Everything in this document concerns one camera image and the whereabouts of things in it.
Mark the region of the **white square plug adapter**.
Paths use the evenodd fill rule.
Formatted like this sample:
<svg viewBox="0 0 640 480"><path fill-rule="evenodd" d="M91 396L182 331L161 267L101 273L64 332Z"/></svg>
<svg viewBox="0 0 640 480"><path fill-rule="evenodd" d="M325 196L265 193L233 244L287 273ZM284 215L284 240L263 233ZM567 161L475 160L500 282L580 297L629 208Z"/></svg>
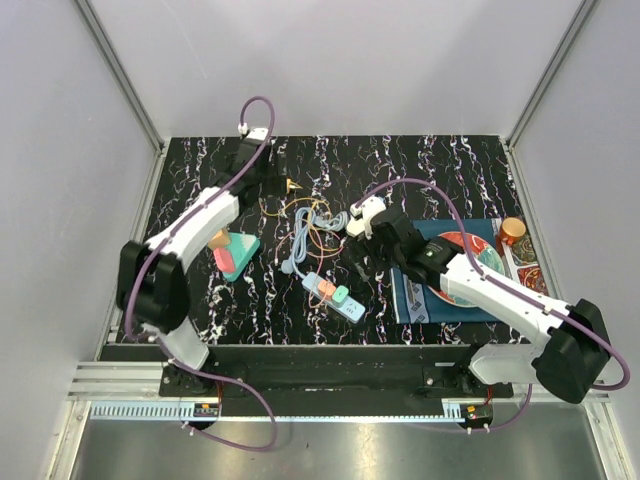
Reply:
<svg viewBox="0 0 640 480"><path fill-rule="evenodd" d="M362 219L351 218L346 225L346 233L353 238L358 238L365 232L364 221Z"/></svg>

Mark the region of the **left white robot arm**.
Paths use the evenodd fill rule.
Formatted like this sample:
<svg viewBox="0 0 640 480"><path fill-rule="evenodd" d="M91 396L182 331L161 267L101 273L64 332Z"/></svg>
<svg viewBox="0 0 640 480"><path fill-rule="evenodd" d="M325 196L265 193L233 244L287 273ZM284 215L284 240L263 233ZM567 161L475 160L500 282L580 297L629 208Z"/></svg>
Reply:
<svg viewBox="0 0 640 480"><path fill-rule="evenodd" d="M120 252L116 304L124 315L126 335L137 337L134 322L139 321L173 362L186 366L180 381L196 396L214 388L216 372L205 365L209 348L188 319L187 272L215 234L267 193L270 181L276 182L278 194L286 192L286 167L271 159L272 145L265 128L249 130L214 185L176 221L145 242L127 242Z"/></svg>

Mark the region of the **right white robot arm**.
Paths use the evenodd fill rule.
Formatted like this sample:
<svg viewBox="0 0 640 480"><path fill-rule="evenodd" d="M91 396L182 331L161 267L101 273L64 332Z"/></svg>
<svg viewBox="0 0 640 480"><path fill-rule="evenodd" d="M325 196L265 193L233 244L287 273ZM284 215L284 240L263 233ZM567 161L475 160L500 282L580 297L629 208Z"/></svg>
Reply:
<svg viewBox="0 0 640 480"><path fill-rule="evenodd" d="M526 338L526 344L471 347L453 374L463 395L476 396L497 383L527 383L579 404L611 357L594 303L568 304L476 267L460 245L425 238L402 210L377 197L351 206L347 234L361 272L396 269L403 282L462 298Z"/></svg>

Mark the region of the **pink square plug adapter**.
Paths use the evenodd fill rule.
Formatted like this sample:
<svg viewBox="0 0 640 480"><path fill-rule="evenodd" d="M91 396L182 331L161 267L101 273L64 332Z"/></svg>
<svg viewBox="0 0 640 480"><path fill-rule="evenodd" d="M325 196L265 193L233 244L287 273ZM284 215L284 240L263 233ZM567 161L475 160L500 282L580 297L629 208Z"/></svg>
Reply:
<svg viewBox="0 0 640 480"><path fill-rule="evenodd" d="M224 247L213 250L214 259L218 269L225 274L232 274L236 271L235 262L231 251Z"/></svg>

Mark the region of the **teal triangular power strip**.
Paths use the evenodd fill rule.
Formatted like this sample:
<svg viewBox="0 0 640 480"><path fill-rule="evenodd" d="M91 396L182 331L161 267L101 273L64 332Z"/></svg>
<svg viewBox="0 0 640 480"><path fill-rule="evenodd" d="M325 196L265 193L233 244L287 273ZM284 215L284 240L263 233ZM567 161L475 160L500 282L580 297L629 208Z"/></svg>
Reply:
<svg viewBox="0 0 640 480"><path fill-rule="evenodd" d="M253 256L257 253L260 247L260 240L255 235L251 234L230 234L232 242L226 248L229 249L233 255L236 271L232 274L225 274L223 272L222 274L226 281L234 282L241 276Z"/></svg>

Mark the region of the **light blue long power strip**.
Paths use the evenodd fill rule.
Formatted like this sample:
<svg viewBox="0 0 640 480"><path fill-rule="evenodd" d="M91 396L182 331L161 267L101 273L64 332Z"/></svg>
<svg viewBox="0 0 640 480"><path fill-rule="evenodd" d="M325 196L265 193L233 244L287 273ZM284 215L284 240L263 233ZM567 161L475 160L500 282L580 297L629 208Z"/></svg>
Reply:
<svg viewBox="0 0 640 480"><path fill-rule="evenodd" d="M322 278L321 276L319 276L317 273L314 273L314 272L309 272L304 276L302 280L303 288L311 295L312 305L326 306L329 309L341 315L342 317L344 317L347 321L351 322L352 324L357 324L365 313L365 307L351 296L350 290L349 290L349 297L341 306L335 305L332 302L332 299L321 301L317 297L317 293L316 293L316 286L321 280L327 280L327 279Z"/></svg>

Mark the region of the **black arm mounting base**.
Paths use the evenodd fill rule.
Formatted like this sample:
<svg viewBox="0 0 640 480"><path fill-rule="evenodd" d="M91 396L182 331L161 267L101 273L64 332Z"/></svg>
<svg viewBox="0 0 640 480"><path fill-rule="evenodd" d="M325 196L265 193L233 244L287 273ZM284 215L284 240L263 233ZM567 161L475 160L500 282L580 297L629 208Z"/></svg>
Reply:
<svg viewBox="0 0 640 480"><path fill-rule="evenodd" d="M224 412L249 416L262 406L249 385L281 417L436 416L443 401L510 399L508 384L489 387L466 366L468 347L220 346L204 371L226 377L223 387L173 365L164 367L163 397L222 395Z"/></svg>

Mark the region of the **salmon small charger plug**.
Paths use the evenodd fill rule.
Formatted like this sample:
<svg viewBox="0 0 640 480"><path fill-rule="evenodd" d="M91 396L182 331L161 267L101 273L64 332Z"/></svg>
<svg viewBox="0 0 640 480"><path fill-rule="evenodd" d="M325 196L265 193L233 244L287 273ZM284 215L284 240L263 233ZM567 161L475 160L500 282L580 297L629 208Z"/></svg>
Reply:
<svg viewBox="0 0 640 480"><path fill-rule="evenodd" d="M336 291L336 286L327 280L321 280L316 286L317 297L321 301L330 300Z"/></svg>

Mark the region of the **teal small charger plug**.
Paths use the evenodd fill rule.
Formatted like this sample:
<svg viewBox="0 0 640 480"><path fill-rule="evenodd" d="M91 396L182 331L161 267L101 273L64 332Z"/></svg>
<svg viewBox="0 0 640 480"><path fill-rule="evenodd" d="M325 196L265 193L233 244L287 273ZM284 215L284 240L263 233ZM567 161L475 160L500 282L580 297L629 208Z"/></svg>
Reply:
<svg viewBox="0 0 640 480"><path fill-rule="evenodd" d="M344 285L339 285L334 290L331 299L335 305L341 306L348 297L349 297L349 289Z"/></svg>

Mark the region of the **yellow small charger plug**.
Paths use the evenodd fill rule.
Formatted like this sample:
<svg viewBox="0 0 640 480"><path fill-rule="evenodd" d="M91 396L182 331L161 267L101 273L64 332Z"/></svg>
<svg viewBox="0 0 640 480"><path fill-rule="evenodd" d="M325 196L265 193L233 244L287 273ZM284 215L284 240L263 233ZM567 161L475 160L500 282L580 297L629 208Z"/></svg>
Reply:
<svg viewBox="0 0 640 480"><path fill-rule="evenodd" d="M302 186L297 184L291 179L286 180L286 194L291 194L294 191L301 190Z"/></svg>

